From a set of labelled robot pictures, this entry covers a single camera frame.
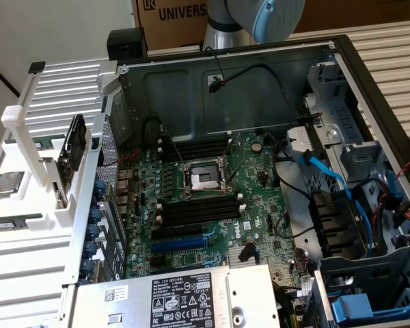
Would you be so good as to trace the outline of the thin metal locking lever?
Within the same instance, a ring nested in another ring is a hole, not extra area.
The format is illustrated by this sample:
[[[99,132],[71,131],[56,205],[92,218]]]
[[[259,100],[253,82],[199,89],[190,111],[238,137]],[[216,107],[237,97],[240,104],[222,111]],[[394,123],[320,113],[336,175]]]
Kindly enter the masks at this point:
[[[176,146],[176,143],[174,142],[173,137],[170,135],[167,127],[165,127],[163,124],[160,125],[160,131],[161,131],[161,136],[168,141],[168,143],[171,145],[173,148],[173,151],[177,154],[179,162],[182,163],[182,169],[185,168],[185,162],[182,159],[182,156]]]
[[[241,159],[236,164],[236,167],[232,168],[232,160],[228,157],[231,155],[232,151],[235,150],[235,147],[240,148],[239,152],[241,154]],[[221,155],[221,160],[223,161],[223,173],[221,177],[222,182],[224,183],[222,189],[230,192],[233,190],[232,181],[246,160],[243,150],[243,138],[240,132],[229,138],[228,145]]]

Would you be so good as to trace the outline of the green RAM stick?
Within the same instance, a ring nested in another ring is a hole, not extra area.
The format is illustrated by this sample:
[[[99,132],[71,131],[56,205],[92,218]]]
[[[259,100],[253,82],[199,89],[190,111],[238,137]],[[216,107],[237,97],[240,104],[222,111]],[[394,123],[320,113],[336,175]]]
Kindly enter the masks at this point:
[[[0,232],[27,229],[26,220],[41,218],[43,218],[41,213],[0,217]]]
[[[32,137],[37,150],[52,150],[55,148],[54,143],[59,143],[65,140],[65,135],[46,135]]]

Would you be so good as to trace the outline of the green Dell motherboard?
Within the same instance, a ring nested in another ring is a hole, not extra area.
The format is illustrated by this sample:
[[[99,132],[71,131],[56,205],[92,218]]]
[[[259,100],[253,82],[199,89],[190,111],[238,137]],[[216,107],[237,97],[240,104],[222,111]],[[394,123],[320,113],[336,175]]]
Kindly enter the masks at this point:
[[[202,226],[206,248],[185,249],[167,253],[151,253],[151,231],[162,226],[158,216],[162,204],[188,201],[179,197],[181,162],[164,163],[155,149],[134,149],[121,162],[116,186],[117,204],[126,228],[127,278],[144,277],[187,269],[229,266],[268,266],[272,282],[293,297],[306,295],[312,263],[295,245],[295,232],[290,227],[283,188],[275,180],[275,166],[287,159],[283,143],[268,135],[245,133],[245,162],[232,181],[233,192],[246,204],[237,219],[187,226]],[[262,152],[254,154],[253,142],[262,144]],[[165,256],[167,266],[150,268],[149,258]]]

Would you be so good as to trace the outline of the white parts rack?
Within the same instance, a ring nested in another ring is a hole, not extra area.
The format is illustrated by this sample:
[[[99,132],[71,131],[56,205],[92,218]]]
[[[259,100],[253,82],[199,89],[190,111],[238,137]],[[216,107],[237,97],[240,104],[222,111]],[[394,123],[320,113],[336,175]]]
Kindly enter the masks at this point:
[[[69,235],[81,201],[91,195],[98,161],[99,130],[103,126],[102,82],[109,74],[104,59],[46,64],[43,72],[29,74],[16,104],[4,108],[0,122],[0,174],[24,172],[19,190],[0,196],[0,217],[41,213],[28,219],[27,229],[0,232],[0,244],[56,235]],[[87,128],[86,147],[74,171],[68,206],[57,207],[53,190],[54,166],[62,154],[74,116],[82,114]],[[37,150],[32,137],[65,135],[52,150]]]

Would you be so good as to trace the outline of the cardboard box with Universal print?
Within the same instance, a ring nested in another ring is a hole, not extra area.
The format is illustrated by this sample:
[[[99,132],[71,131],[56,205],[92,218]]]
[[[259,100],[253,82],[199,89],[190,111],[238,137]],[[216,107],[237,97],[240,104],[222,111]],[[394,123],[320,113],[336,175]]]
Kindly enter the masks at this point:
[[[131,0],[136,27],[143,28],[148,50],[203,43],[208,0]]]

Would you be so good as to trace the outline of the black plastic box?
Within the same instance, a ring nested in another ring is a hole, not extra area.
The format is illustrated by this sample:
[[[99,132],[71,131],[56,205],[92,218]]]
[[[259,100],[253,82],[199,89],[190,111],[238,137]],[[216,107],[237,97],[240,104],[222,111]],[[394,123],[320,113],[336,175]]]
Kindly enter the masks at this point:
[[[142,27],[111,31],[106,47],[109,60],[118,63],[147,57],[146,39]]]

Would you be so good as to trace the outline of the graphics card with metal bracket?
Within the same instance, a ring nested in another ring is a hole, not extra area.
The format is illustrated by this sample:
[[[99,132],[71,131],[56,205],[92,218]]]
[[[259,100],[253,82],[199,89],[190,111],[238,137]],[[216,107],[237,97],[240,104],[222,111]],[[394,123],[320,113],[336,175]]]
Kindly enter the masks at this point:
[[[53,190],[57,200],[57,207],[63,209],[68,206],[68,192],[71,187],[74,170],[70,160],[63,154],[58,157],[53,168]]]

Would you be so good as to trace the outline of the CPU socket with metal frame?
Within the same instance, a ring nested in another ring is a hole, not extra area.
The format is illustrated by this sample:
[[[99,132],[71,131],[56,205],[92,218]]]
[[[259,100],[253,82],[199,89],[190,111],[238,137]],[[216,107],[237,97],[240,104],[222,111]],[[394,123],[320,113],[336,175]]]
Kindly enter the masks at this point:
[[[226,155],[180,164],[179,197],[191,200],[231,194],[234,188],[229,183],[227,164]]]

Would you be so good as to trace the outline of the blue expansion slot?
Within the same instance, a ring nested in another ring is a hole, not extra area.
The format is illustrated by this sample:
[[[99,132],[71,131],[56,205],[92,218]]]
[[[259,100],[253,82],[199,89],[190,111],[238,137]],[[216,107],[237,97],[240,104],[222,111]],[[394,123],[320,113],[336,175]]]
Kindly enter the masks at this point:
[[[179,240],[172,241],[161,241],[159,243],[153,243],[150,246],[150,252],[157,253],[167,253],[173,251],[181,251],[185,249],[197,249],[206,248],[208,245],[208,239],[203,236],[182,238]]]

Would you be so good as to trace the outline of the black disk drive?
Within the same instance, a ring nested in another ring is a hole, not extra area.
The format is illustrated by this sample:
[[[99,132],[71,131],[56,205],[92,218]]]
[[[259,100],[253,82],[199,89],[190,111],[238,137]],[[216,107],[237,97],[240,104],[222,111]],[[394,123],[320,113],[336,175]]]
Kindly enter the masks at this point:
[[[86,147],[86,131],[87,128],[83,115],[78,114],[74,116],[66,135],[64,149],[62,151],[63,159],[74,171],[79,169],[83,152]]]

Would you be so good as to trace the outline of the black fan shroud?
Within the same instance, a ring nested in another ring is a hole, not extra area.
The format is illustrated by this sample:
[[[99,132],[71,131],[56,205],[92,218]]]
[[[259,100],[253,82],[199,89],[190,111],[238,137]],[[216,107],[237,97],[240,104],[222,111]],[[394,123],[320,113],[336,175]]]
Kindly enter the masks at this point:
[[[364,256],[364,233],[357,227],[344,191],[313,191],[309,210],[324,258],[342,257],[357,260]]]

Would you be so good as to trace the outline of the blue-grey disk bay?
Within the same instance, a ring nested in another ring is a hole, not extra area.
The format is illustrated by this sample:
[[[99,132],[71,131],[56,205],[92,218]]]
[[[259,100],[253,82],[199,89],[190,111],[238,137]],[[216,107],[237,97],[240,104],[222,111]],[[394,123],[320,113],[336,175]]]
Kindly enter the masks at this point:
[[[371,325],[343,327],[336,324],[331,304],[344,295],[367,294],[373,311],[401,308],[410,304],[410,247],[390,254],[348,260],[334,257],[321,260],[311,291],[322,328],[405,327],[410,319]]]

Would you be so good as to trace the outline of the plain brown cardboard box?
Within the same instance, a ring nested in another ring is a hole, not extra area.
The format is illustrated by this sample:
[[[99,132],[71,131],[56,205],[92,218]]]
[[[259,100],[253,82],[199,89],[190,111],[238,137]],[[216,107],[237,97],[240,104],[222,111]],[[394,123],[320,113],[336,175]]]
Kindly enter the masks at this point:
[[[410,21],[410,0],[306,0],[296,33]]]

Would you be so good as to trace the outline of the silver power supply with labels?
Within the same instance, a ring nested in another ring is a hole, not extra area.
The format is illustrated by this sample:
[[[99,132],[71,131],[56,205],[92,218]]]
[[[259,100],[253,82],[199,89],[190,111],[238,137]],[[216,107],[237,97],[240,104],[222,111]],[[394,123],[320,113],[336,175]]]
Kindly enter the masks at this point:
[[[81,286],[68,328],[280,328],[269,268],[216,266]]]

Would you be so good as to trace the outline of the silver CPU chip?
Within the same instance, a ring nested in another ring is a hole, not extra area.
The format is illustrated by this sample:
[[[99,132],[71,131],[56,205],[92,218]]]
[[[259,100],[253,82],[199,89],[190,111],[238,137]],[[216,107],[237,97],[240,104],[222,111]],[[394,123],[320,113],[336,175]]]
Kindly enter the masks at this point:
[[[0,174],[0,196],[11,195],[19,190],[24,172],[5,172]]]

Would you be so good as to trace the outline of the long black expansion slot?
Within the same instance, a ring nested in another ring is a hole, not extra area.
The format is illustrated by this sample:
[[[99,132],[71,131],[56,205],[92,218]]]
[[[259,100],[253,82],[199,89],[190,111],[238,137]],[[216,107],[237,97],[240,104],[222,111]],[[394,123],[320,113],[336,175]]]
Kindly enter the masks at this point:
[[[153,241],[190,236],[201,236],[204,230],[200,225],[182,225],[177,227],[159,228],[151,231],[150,238]]]

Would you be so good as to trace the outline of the open grey PC case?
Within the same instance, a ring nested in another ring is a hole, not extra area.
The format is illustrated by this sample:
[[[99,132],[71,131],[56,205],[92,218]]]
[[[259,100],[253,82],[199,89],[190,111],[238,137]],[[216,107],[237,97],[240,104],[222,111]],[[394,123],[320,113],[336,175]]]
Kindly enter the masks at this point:
[[[366,253],[380,257],[410,247],[410,136],[346,36],[248,46],[207,48],[192,55],[133,59],[118,65],[102,106],[95,179],[105,196],[81,201],[72,249],[77,277],[64,299],[60,328],[81,286],[116,282],[124,275],[126,228],[117,204],[124,155],[162,144],[160,125],[174,142],[268,135],[283,143],[276,166],[295,245],[312,263],[306,295],[293,297],[272,282],[280,328],[322,328],[311,301],[322,255],[309,205],[312,192],[344,191]],[[91,207],[102,219],[89,260],[79,274]]]

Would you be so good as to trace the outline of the blue plastic disk bracket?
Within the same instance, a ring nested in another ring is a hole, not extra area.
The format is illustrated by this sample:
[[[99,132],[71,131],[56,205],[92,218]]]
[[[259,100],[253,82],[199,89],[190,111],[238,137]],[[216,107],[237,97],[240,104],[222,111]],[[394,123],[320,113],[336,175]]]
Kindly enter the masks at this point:
[[[367,294],[344,295],[331,304],[337,325],[371,325],[410,319],[410,304],[388,310],[373,311]]]

